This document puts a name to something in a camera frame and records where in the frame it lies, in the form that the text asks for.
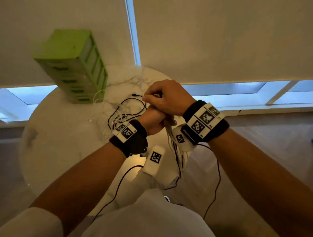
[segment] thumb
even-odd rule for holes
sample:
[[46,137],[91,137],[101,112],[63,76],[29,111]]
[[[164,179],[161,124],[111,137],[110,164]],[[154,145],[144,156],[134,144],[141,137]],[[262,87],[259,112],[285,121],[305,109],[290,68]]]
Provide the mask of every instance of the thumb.
[[159,108],[162,98],[157,98],[154,95],[145,95],[142,97],[142,100]]

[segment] marble table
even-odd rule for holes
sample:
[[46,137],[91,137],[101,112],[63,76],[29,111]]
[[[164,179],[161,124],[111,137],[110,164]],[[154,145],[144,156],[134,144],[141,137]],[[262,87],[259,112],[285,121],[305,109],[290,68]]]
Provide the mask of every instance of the marble table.
[[[103,102],[72,104],[66,100],[65,94],[56,88],[31,115],[22,135],[19,161],[25,181],[36,195],[73,165],[108,142],[112,136],[107,125],[108,116],[124,99],[131,97],[133,93],[143,95],[155,81],[170,79],[147,67],[107,66],[106,69],[109,77]],[[134,114],[142,107],[139,101],[129,100],[123,109]],[[169,184],[177,176],[178,168],[168,146],[165,129],[148,137],[148,144],[148,150],[155,144],[166,148],[168,159],[163,164],[172,168],[158,175],[157,179],[161,183]],[[128,158],[108,192],[90,215],[95,215],[112,199],[122,175],[128,168],[143,165],[145,160],[145,157],[138,155]],[[123,183],[131,182],[137,172],[138,169],[132,170]]]

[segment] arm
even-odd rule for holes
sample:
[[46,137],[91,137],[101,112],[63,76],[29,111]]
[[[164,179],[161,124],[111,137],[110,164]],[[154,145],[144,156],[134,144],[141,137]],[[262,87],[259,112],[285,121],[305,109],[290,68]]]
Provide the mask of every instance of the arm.
[[[138,118],[148,135],[163,129],[165,114],[151,106]],[[55,214],[68,235],[101,200],[126,157],[110,142],[55,180],[31,204]]]
[[[163,97],[154,97],[159,91]],[[179,116],[195,102],[173,80],[154,83],[143,100]],[[313,235],[313,192],[306,185],[232,129],[209,145],[241,196],[277,233]]]

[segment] green drawer cabinet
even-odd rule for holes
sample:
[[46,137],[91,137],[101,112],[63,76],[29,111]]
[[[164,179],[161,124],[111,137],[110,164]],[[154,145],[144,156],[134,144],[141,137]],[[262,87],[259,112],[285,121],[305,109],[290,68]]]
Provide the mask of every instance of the green drawer cabinet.
[[[89,30],[56,29],[33,58],[72,103],[93,103],[106,87],[108,73]],[[101,91],[95,100],[103,97]]]

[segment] floor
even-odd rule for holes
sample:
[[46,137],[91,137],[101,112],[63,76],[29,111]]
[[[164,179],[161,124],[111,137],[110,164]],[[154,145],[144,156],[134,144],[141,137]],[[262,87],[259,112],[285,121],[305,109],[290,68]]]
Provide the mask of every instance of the floor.
[[[232,128],[282,164],[313,189],[313,113],[242,115],[227,117]],[[0,226],[29,206],[35,195],[25,184],[18,166],[22,128],[0,130]],[[218,182],[215,156],[198,147],[176,188],[164,191],[171,201],[203,216],[214,198]],[[217,200],[205,218],[217,237],[277,236],[241,198],[221,167]],[[80,236],[90,220],[72,233]]]

